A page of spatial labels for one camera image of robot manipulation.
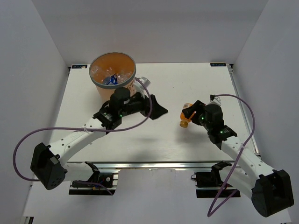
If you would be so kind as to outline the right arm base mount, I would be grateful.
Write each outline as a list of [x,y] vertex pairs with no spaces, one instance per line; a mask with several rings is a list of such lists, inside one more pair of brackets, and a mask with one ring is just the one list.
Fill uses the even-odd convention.
[[220,171],[231,166],[231,163],[221,161],[213,165],[208,172],[200,171],[191,175],[191,180],[196,182],[196,197],[214,198],[223,184],[220,178]]

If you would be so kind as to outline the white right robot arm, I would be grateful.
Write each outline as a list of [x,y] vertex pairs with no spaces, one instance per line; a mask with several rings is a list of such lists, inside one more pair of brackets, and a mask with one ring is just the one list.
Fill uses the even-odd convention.
[[210,141],[234,160],[234,164],[221,161],[212,166],[210,180],[214,185],[236,188],[252,201],[263,217],[294,205],[288,173],[275,170],[245,148],[237,133],[224,124],[219,101],[214,99],[204,104],[198,100],[184,107],[182,114],[189,122],[203,126]]

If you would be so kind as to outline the clear bottle with blue label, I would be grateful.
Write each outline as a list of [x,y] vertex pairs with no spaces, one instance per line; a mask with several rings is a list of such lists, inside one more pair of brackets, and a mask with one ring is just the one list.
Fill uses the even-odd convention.
[[106,77],[105,79],[103,79],[102,81],[103,85],[117,85],[117,75],[113,74],[111,76]]

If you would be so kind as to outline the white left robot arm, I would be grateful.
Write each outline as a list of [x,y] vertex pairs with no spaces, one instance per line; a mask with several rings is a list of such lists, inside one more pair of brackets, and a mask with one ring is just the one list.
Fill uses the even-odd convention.
[[84,126],[49,145],[38,144],[33,153],[30,169],[47,190],[60,185],[71,173],[68,160],[93,141],[106,136],[122,122],[122,117],[134,113],[155,120],[168,111],[156,100],[137,92],[133,96],[124,87],[118,88],[100,110]]

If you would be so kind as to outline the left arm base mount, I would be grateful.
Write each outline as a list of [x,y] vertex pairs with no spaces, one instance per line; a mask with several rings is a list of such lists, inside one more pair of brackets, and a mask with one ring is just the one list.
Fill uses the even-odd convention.
[[118,182],[117,169],[99,169],[87,180],[71,182],[69,195],[79,196],[112,196]]

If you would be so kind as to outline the orange juice bottle with barcode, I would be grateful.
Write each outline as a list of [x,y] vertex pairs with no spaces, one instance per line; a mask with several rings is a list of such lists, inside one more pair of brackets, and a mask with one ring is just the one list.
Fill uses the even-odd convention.
[[192,121],[191,119],[193,118],[193,116],[195,115],[195,111],[191,111],[189,110],[190,107],[192,107],[193,104],[191,103],[186,103],[184,104],[183,108],[182,108],[182,112],[180,114],[180,126],[182,128],[187,128],[189,123]]

